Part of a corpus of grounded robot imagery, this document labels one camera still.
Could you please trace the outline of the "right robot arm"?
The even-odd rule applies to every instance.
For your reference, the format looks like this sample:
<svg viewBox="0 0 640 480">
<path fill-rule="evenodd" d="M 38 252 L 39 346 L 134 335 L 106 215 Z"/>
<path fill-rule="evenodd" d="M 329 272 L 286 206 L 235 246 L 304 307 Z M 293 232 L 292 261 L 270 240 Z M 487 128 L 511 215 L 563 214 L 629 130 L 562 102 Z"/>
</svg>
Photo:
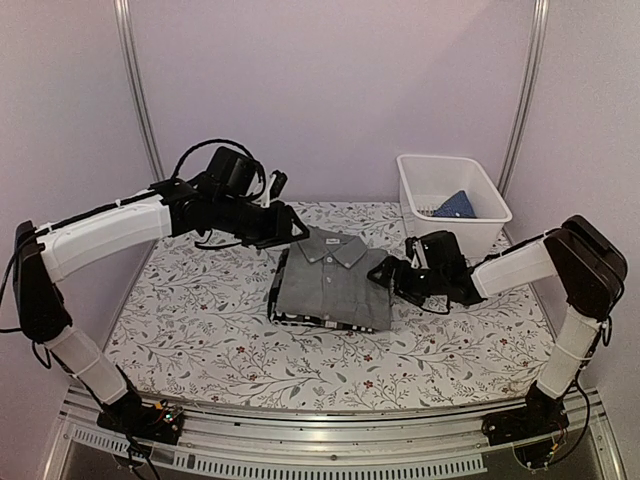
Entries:
<svg viewBox="0 0 640 480">
<path fill-rule="evenodd" d="M 622 252 L 581 215 L 474 265 L 450 231 L 409 238 L 405 250 L 405 258 L 385 257 L 367 278 L 419 308 L 434 296 L 444 298 L 447 307 L 469 307 L 525 285 L 556 280 L 561 286 L 565 318 L 530 389 L 540 397 L 523 407 L 516 421 L 524 435 L 539 435 L 555 420 L 552 402 L 564 397 L 597 343 L 610 340 L 611 313 L 629 272 Z"/>
</svg>

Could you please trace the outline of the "metal corner post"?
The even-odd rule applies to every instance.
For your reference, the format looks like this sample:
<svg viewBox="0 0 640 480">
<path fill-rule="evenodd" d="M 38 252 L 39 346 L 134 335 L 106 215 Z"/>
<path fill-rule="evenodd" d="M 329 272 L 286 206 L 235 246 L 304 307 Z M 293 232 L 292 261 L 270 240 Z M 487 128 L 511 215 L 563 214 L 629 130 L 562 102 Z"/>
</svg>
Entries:
<svg viewBox="0 0 640 480">
<path fill-rule="evenodd" d="M 533 3 L 529 42 L 525 56 L 517 108 L 498 181 L 498 191 L 503 197 L 506 196 L 515 173 L 519 151 L 534 98 L 545 45 L 549 6 L 550 2 L 548 0 L 536 0 Z"/>
<path fill-rule="evenodd" d="M 137 55 L 130 2 L 127 0 L 115 0 L 113 5 L 125 72 L 129 83 L 134 112 L 136 114 L 143 147 L 153 179 L 155 181 L 160 181 L 165 178 L 165 171 L 160 159 L 151 115 L 144 91 L 143 78 Z"/>
</svg>

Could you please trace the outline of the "blue dotted cloth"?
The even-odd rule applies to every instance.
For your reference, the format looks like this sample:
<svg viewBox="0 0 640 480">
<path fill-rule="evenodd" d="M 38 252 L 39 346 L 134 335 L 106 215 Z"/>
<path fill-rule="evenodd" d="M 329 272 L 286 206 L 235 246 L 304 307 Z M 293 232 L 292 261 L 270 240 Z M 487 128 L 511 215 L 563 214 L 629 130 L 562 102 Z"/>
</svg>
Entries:
<svg viewBox="0 0 640 480">
<path fill-rule="evenodd" d="M 437 218 L 475 219 L 476 213 L 467 193 L 459 190 L 442 203 L 434 212 Z"/>
</svg>

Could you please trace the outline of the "white plastic bin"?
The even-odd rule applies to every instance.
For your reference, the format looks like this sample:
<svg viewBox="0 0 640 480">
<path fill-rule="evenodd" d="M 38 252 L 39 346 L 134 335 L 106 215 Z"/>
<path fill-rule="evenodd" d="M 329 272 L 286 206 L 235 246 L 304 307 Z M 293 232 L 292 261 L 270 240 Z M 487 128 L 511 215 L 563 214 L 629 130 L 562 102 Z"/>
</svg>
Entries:
<svg viewBox="0 0 640 480">
<path fill-rule="evenodd" d="M 489 253 L 512 214 L 475 160 L 403 154 L 396 158 L 406 234 L 449 231 L 472 259 Z"/>
</svg>

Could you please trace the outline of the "floral patterned table cloth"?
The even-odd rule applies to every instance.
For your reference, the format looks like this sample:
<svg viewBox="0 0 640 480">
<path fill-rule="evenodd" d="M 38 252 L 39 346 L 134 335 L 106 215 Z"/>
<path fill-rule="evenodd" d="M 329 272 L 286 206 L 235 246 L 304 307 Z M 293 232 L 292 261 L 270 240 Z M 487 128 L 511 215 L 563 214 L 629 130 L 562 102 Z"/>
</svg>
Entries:
<svg viewBox="0 0 640 480">
<path fill-rule="evenodd" d="M 528 287 L 443 314 L 398 300 L 388 332 L 284 326 L 267 316 L 280 253 L 209 249 L 188 235 L 155 246 L 106 344 L 136 387 L 260 408 L 365 411 L 519 398 L 552 335 Z"/>
</svg>

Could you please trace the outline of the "grey long sleeve shirt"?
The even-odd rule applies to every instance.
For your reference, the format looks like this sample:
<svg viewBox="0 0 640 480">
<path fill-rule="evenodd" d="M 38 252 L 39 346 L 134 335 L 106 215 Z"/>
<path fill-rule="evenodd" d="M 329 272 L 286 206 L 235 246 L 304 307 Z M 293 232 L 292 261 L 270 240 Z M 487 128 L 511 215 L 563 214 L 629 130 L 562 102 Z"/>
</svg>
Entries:
<svg viewBox="0 0 640 480">
<path fill-rule="evenodd" d="M 367 279 L 388 253 L 361 236 L 311 227 L 290 245 L 277 309 L 286 314 L 336 320 L 375 331 L 391 328 L 390 292 Z"/>
</svg>

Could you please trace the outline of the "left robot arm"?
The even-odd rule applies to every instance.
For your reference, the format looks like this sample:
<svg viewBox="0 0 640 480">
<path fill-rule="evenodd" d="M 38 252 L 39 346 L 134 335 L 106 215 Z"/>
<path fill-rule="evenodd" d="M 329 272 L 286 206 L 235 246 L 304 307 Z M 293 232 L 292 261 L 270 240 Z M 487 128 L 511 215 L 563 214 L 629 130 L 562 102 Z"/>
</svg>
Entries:
<svg viewBox="0 0 640 480">
<path fill-rule="evenodd" d="M 40 227 L 23 222 L 3 279 L 14 293 L 16 332 L 44 346 L 126 433 L 141 433 L 149 415 L 139 394 L 74 326 L 59 282 L 130 247 L 192 232 L 227 233 L 258 250 L 306 239 L 308 228 L 279 199 L 286 182 L 240 143 L 209 139 L 187 149 L 168 179 L 131 197 Z"/>
</svg>

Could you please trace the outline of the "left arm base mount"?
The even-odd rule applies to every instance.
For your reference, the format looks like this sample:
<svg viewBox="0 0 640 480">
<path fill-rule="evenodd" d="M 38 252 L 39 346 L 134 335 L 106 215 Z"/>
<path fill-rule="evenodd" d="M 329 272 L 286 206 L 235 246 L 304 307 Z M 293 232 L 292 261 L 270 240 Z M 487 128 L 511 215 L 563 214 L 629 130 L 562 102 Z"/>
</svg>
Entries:
<svg viewBox="0 0 640 480">
<path fill-rule="evenodd" d="M 128 393 L 101 407 L 97 425 L 136 439 L 177 445 L 184 425 L 184 409 L 170 405 L 167 400 L 145 404 L 137 394 Z"/>
</svg>

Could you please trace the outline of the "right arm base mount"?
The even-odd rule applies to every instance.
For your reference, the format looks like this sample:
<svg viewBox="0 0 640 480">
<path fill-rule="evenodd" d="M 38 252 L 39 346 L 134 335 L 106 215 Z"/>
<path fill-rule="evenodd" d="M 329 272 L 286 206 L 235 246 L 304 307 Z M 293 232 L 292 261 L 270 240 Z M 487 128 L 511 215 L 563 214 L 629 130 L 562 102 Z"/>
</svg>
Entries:
<svg viewBox="0 0 640 480">
<path fill-rule="evenodd" d="M 560 432 L 568 426 L 562 400 L 528 395 L 521 407 L 485 415 L 481 432 L 495 446 Z"/>
</svg>

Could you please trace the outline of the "aluminium front rail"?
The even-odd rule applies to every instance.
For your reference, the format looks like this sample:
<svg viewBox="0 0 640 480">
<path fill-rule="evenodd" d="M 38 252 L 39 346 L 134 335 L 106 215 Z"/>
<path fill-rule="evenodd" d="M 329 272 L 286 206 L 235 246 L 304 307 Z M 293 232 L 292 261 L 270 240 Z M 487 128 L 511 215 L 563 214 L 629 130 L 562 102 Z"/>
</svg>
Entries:
<svg viewBox="0 0 640 480">
<path fill-rule="evenodd" d="M 513 403 L 374 412 L 303 412 L 189 402 L 175 445 L 129 454 L 71 388 L 54 427 L 47 479 L 626 479 L 595 390 L 566 397 L 555 465 L 535 468 L 542 438 L 493 445 L 483 418 Z"/>
</svg>

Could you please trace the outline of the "right metal corner post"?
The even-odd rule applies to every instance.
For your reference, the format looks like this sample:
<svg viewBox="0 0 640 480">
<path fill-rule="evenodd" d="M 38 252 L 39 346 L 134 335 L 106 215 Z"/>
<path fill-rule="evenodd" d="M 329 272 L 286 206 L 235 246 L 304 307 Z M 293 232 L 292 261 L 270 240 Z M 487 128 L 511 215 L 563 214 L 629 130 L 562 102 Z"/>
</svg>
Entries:
<svg viewBox="0 0 640 480">
<path fill-rule="evenodd" d="M 548 0 L 536 0 L 533 3 L 529 42 L 525 56 L 517 108 L 498 181 L 498 191 L 503 197 L 506 196 L 515 173 L 519 151 L 534 98 L 545 45 L 549 6 L 550 2 Z"/>
</svg>

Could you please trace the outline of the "left metal corner post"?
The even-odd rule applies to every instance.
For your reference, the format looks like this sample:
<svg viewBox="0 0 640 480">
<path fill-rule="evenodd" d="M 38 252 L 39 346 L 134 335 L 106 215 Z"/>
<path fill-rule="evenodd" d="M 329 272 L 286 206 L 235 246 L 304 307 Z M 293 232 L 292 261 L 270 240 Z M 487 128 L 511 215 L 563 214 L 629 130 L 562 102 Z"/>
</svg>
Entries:
<svg viewBox="0 0 640 480">
<path fill-rule="evenodd" d="M 143 78 L 137 55 L 130 2 L 127 0 L 115 0 L 113 5 L 125 72 L 129 83 L 134 112 L 136 114 L 143 147 L 153 179 L 155 181 L 160 181 L 165 178 L 165 171 L 160 159 L 151 115 L 144 91 Z"/>
</svg>

